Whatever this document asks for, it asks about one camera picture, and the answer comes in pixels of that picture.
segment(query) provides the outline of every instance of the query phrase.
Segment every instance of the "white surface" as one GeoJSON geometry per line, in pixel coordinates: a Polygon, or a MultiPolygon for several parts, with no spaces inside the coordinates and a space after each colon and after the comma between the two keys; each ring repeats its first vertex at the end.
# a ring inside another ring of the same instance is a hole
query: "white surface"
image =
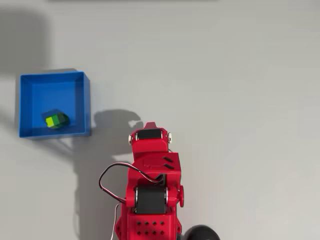
{"type": "Polygon", "coordinates": [[[134,113],[174,136],[184,232],[320,239],[319,1],[0,2],[0,239],[109,239],[98,177],[131,161],[134,113]],[[19,139],[16,75],[64,68],[90,78],[92,137],[19,139]]]}

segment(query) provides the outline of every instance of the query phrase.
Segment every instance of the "blue box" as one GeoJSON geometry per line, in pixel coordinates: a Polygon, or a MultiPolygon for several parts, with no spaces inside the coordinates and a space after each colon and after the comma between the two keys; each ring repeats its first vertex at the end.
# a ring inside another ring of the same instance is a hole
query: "blue box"
{"type": "Polygon", "coordinates": [[[19,136],[57,138],[88,136],[91,130],[90,84],[82,71],[20,76],[19,136]],[[45,117],[65,113],[70,124],[47,127],[45,117]]]}

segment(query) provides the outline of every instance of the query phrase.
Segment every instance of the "red robot arm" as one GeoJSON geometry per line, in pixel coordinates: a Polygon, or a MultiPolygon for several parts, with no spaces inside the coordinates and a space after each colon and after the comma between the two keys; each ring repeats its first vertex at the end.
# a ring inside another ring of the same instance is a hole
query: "red robot arm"
{"type": "Polygon", "coordinates": [[[125,203],[115,225],[120,240],[176,240],[181,234],[177,203],[183,207],[184,188],[179,154],[169,151],[171,141],[171,134],[154,122],[129,135],[132,166],[138,170],[128,170],[125,203]]]}

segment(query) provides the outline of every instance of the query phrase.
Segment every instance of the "cable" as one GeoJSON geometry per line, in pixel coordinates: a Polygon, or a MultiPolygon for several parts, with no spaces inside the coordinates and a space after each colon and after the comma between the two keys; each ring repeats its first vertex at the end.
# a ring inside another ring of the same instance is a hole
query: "cable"
{"type": "Polygon", "coordinates": [[[148,174],[144,173],[143,171],[139,170],[138,168],[136,168],[135,166],[132,166],[131,164],[129,163],[125,163],[125,162],[116,162],[116,163],[113,163],[111,165],[109,165],[104,171],[103,173],[101,174],[100,178],[99,178],[99,186],[100,188],[106,192],[107,194],[109,194],[111,197],[113,197],[114,199],[118,200],[120,203],[122,204],[125,204],[126,203],[126,200],[124,198],[121,198],[121,197],[118,197],[117,195],[113,194],[111,191],[109,191],[108,189],[106,189],[105,187],[102,186],[102,183],[101,183],[101,179],[102,177],[105,175],[105,173],[110,169],[112,168],[113,166],[125,166],[127,168],[130,168],[130,169],[133,169],[137,172],[139,172],[142,176],[144,176],[148,181],[154,183],[154,184],[157,184],[157,183],[160,183],[162,181],[162,177],[163,177],[163,174],[159,175],[157,178],[152,178],[150,177],[148,174]]]}
{"type": "Polygon", "coordinates": [[[114,234],[115,234],[115,229],[116,229],[116,221],[117,221],[117,209],[119,207],[119,205],[121,204],[121,202],[119,202],[114,209],[114,222],[113,222],[113,228],[112,228],[112,235],[111,235],[111,239],[112,240],[114,238],[114,234]]]}

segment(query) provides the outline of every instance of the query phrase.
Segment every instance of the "black wheel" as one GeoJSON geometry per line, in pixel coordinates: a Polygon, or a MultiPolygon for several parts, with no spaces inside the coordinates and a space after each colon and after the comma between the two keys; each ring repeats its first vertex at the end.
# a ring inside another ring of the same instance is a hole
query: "black wheel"
{"type": "Polygon", "coordinates": [[[220,240],[220,238],[210,227],[196,226],[191,229],[186,240],[220,240]]]}

